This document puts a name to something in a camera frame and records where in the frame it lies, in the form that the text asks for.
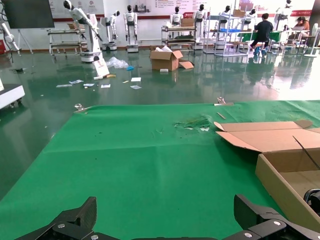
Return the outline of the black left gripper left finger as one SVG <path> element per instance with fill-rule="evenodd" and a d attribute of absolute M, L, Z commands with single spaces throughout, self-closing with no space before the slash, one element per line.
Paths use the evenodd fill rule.
<path fill-rule="evenodd" d="M 78 208 L 62 211 L 48 225 L 20 236 L 19 240 L 111 240 L 104 233 L 95 232 L 97 198 L 90 196 Z"/>

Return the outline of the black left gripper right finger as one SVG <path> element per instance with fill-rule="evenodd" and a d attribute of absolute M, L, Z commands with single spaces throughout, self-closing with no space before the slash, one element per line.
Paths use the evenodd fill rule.
<path fill-rule="evenodd" d="M 233 199 L 234 219 L 242 231 L 226 240 L 318 240 L 320 234 L 290 222 L 275 209 L 250 202 L 244 195 Z"/>

